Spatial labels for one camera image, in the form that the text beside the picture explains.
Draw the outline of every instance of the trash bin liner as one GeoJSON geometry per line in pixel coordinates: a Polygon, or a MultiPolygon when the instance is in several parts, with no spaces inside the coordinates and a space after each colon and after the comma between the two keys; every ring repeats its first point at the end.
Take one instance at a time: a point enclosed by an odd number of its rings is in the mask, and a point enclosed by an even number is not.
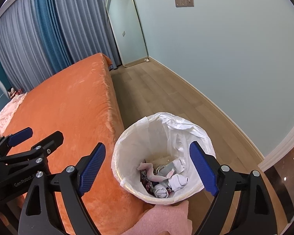
{"type": "Polygon", "coordinates": [[[206,154],[216,157],[210,138],[198,125],[165,112],[144,117],[126,129],[115,144],[111,162],[114,177],[126,191],[145,202],[168,205],[182,201],[204,188],[189,154],[193,141],[197,141],[206,154]],[[159,199],[146,191],[137,167],[145,159],[166,156],[181,160],[185,169],[181,174],[189,181],[168,198],[159,199]]]}

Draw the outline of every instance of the mattress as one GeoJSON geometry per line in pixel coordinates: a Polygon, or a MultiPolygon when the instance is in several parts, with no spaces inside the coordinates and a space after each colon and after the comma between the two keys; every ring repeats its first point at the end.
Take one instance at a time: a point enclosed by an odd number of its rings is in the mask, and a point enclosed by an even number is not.
{"type": "MultiPolygon", "coordinates": [[[[106,158],[91,190],[82,200],[103,235],[117,235],[131,228],[150,205],[120,187],[113,177],[114,145],[124,130],[113,83],[109,58],[99,53],[57,73],[29,92],[15,112],[5,135],[26,127],[33,137],[9,154],[27,151],[35,143],[59,130],[63,145],[48,157],[52,173],[75,165],[89,155],[98,142],[106,146],[106,158]]],[[[66,232],[74,234],[60,193],[56,193],[66,232]]]]}

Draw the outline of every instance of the electrical outlet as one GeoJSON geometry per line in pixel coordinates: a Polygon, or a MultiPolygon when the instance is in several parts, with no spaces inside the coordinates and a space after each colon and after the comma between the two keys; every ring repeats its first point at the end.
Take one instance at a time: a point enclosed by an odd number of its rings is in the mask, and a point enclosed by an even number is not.
{"type": "Polygon", "coordinates": [[[187,7],[186,0],[181,0],[181,7],[187,7]]]}
{"type": "Polygon", "coordinates": [[[187,7],[194,7],[194,0],[186,0],[187,7]]]}
{"type": "Polygon", "coordinates": [[[175,0],[175,6],[181,7],[181,0],[175,0]]]}

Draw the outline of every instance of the pink towel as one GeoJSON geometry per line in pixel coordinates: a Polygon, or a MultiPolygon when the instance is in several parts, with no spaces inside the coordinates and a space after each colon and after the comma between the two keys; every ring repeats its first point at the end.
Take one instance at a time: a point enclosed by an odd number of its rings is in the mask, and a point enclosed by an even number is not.
{"type": "Polygon", "coordinates": [[[170,235],[191,235],[192,223],[187,214],[188,201],[178,206],[156,205],[122,235],[159,235],[164,231],[170,235]]]}

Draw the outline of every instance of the pink blanket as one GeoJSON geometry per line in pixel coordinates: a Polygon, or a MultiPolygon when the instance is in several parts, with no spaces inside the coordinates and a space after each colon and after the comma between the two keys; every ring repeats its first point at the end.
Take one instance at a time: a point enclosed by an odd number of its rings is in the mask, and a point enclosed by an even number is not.
{"type": "Polygon", "coordinates": [[[25,94],[15,96],[5,107],[0,111],[0,137],[3,136],[7,126],[9,125],[14,113],[19,105],[23,102],[25,94]]]}
{"type": "Polygon", "coordinates": [[[156,205],[122,235],[191,235],[192,222],[187,219],[188,201],[178,206],[156,205]]]}

